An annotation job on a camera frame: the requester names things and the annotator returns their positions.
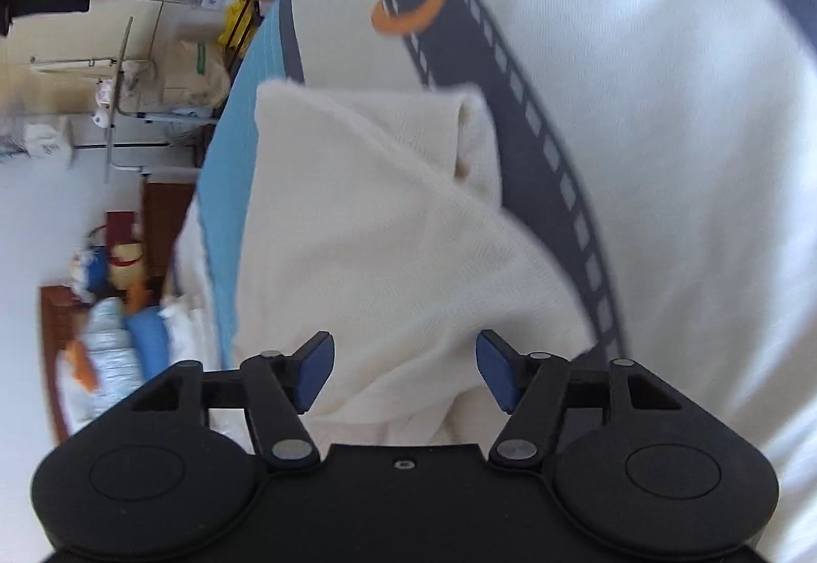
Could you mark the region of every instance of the screw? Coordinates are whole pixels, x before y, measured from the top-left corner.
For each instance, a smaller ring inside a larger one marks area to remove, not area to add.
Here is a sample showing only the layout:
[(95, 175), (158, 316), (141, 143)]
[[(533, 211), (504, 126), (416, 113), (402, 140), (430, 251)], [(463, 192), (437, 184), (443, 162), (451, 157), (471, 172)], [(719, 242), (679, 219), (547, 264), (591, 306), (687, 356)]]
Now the screw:
[(508, 439), (497, 445), (497, 453), (505, 459), (512, 461), (524, 461), (530, 459), (538, 452), (537, 447), (530, 441), (524, 439)]
[(272, 453), (284, 461), (298, 461), (312, 454), (312, 443), (303, 439), (284, 439), (272, 446)]

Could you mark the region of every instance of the blue pillow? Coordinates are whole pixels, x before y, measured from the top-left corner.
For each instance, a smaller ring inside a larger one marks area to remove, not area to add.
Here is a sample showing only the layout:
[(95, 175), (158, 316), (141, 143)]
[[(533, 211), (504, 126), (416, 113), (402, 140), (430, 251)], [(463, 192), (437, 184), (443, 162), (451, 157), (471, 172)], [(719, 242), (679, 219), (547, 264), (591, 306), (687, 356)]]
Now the blue pillow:
[(146, 381), (170, 366), (170, 337), (159, 307), (148, 307), (139, 314), (125, 316), (125, 328), (131, 333), (131, 344), (139, 354)]

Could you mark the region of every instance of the bed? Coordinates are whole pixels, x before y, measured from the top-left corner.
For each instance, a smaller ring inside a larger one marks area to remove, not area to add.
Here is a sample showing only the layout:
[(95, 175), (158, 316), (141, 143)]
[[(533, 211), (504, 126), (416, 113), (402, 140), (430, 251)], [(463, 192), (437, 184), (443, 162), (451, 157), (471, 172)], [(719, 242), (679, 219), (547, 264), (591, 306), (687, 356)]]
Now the bed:
[(177, 289), (236, 365), (261, 82), (477, 84), (502, 204), (595, 337), (581, 361), (634, 357), (763, 449), (782, 493), (761, 549), (817, 560), (815, 48), (817, 0), (277, 0), (207, 153)]

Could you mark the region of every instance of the orange object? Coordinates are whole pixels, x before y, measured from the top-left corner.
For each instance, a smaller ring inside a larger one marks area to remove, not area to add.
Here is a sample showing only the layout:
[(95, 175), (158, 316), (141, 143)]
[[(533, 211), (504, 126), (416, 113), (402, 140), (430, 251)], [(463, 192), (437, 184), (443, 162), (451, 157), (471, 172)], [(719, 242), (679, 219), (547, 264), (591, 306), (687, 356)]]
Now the orange object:
[(87, 392), (93, 392), (99, 387), (97, 382), (97, 373), (94, 371), (94, 366), (88, 359), (88, 353), (85, 350), (85, 345), (80, 340), (72, 340), (65, 347), (65, 355), (74, 369), (74, 378), (80, 386), (83, 386)]
[(153, 291), (145, 286), (144, 279), (137, 279), (131, 283), (125, 298), (125, 313), (128, 316), (139, 314), (141, 310), (144, 310), (150, 304), (151, 295), (153, 295)]

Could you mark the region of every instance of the brown wooden furniture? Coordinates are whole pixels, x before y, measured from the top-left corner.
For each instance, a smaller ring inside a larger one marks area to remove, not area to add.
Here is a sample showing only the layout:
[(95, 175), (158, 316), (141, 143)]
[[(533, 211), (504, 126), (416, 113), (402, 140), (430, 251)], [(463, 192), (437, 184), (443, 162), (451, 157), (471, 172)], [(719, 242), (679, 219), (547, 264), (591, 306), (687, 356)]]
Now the brown wooden furniture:
[[(145, 182), (142, 185), (142, 239), (145, 244), (148, 286), (154, 291), (156, 299), (161, 295), (162, 282), (173, 253), (173, 243), (185, 223), (194, 191), (193, 184)], [(68, 427), (60, 408), (56, 386), (56, 358), (83, 330), (87, 309), (68, 287), (40, 288), (42, 367), (52, 428), (58, 443), (68, 438)]]

